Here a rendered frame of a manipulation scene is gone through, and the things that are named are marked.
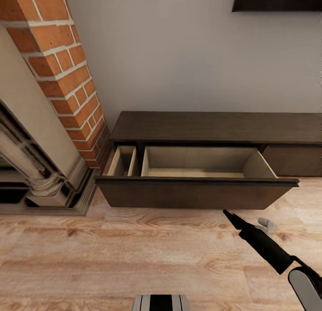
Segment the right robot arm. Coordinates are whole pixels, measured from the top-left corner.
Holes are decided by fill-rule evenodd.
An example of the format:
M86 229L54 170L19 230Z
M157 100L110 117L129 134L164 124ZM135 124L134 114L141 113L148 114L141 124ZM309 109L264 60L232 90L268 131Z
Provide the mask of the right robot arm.
M307 266L298 257L290 256L268 236L274 229L275 223L259 217L259 225L254 226L237 214L232 215L225 209L223 212L234 227L241 230L239 236L266 259L280 275L296 260L301 267L293 268L289 272L289 283L305 311L322 311L321 274Z

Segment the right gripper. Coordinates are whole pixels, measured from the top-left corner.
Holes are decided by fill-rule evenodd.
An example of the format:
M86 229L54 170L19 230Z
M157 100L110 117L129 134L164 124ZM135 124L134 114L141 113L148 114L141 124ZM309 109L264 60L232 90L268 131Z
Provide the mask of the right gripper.
M279 246L266 233L247 223L237 214L232 215L225 209L223 212L234 227L241 230L239 236L246 240L264 259L267 259L269 254Z

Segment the robot trunk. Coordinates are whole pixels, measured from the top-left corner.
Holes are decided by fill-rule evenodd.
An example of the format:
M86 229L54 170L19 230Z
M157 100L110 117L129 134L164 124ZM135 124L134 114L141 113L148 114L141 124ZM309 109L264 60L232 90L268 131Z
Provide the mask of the robot trunk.
M136 295L131 311L191 311L186 295Z

